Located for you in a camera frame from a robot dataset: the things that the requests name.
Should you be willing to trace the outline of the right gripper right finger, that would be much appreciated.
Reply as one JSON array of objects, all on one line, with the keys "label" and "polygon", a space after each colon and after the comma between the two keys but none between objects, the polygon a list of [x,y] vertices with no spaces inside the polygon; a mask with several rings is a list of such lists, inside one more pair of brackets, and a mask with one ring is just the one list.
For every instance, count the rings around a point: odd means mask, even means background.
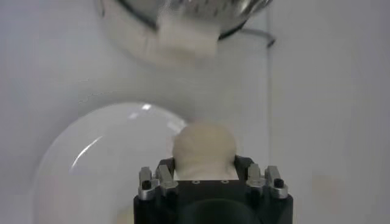
[{"label": "right gripper right finger", "polygon": [[267,166],[264,173],[259,165],[249,157],[235,156],[235,170],[240,181],[251,190],[261,196],[268,194],[270,197],[284,200],[288,198],[288,186],[282,179],[277,166]]}]

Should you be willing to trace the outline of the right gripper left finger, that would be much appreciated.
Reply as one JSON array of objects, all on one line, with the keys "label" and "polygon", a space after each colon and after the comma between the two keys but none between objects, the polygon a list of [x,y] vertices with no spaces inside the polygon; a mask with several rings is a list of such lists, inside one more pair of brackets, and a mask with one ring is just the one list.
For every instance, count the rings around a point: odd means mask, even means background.
[{"label": "right gripper left finger", "polygon": [[139,171],[138,198],[143,201],[153,200],[159,193],[163,197],[178,194],[178,181],[174,179],[174,158],[159,162],[155,173],[150,167],[142,167]]}]

